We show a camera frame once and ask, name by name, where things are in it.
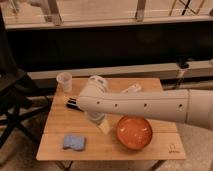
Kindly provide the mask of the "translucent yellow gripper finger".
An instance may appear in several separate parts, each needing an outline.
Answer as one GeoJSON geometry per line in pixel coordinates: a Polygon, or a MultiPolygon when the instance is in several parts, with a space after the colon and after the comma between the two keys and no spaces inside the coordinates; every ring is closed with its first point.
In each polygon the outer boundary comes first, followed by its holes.
{"type": "Polygon", "coordinates": [[[99,125],[98,128],[104,133],[108,134],[110,132],[110,124],[107,119],[104,119],[99,125]]]}

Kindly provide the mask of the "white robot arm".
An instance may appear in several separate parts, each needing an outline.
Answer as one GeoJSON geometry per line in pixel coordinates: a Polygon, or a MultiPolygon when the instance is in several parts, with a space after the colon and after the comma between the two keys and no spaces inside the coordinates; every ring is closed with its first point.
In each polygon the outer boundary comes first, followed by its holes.
{"type": "Polygon", "coordinates": [[[179,89],[111,93],[107,80],[92,76],[77,97],[77,106],[95,119],[103,113],[184,123],[213,131],[213,91],[179,89]]]}

